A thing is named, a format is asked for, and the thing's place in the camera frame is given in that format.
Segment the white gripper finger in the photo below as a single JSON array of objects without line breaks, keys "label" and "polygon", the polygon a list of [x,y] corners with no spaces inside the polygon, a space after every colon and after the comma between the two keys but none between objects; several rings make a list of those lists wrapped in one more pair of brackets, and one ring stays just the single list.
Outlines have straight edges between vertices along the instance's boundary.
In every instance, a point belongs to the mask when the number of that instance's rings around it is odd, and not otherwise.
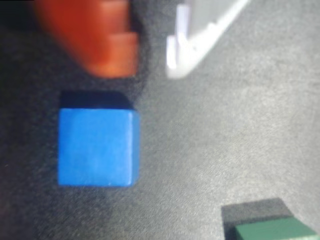
[{"label": "white gripper finger", "polygon": [[182,79],[206,57],[249,0],[186,0],[176,7],[174,34],[166,38],[166,75]]}]

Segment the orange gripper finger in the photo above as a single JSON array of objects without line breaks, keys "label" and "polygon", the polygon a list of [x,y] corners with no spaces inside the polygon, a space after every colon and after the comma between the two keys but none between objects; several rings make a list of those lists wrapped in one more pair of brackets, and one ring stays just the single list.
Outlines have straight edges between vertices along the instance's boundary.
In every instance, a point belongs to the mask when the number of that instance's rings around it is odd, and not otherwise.
[{"label": "orange gripper finger", "polygon": [[42,26],[87,72],[130,77],[138,69],[138,34],[128,0],[36,0]]}]

